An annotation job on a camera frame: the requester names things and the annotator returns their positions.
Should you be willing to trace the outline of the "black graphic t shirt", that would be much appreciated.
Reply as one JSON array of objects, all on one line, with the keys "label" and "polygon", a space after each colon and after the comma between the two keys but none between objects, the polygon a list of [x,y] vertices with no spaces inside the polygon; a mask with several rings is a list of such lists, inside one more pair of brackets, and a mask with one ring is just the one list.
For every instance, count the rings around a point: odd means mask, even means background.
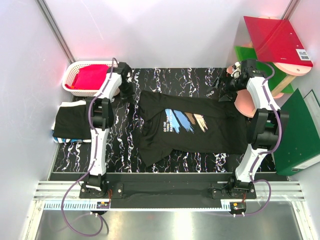
[{"label": "black graphic t shirt", "polygon": [[138,114],[143,120],[138,152],[148,167],[173,150],[242,155],[248,146],[245,116],[230,101],[143,90]]}]

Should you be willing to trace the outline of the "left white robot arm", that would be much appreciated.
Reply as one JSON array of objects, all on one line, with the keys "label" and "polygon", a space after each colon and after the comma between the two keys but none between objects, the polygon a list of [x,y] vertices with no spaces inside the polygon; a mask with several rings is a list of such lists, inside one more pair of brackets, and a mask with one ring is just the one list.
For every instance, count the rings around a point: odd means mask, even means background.
[{"label": "left white robot arm", "polygon": [[124,99],[134,94],[132,83],[128,78],[131,67],[125,62],[118,62],[106,74],[100,89],[93,97],[86,99],[86,113],[91,133],[91,150],[88,172],[81,178],[83,183],[79,197],[81,199],[105,198],[110,194],[107,184],[106,146],[107,138],[114,124],[111,99],[120,90]]}]

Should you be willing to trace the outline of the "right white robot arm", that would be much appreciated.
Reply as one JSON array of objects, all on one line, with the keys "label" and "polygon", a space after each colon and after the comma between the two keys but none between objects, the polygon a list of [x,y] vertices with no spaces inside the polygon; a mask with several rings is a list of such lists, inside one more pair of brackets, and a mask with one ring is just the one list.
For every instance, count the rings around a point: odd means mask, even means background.
[{"label": "right white robot arm", "polygon": [[246,59],[233,65],[233,72],[223,71],[217,79],[222,84],[221,102],[235,102],[241,90],[252,98],[255,113],[250,121],[246,139],[248,146],[239,166],[227,183],[213,183],[208,191],[213,199],[243,199],[255,195],[255,175],[263,159],[280,145],[283,131],[289,120],[274,100],[268,86],[269,77],[257,69],[257,59]]}]

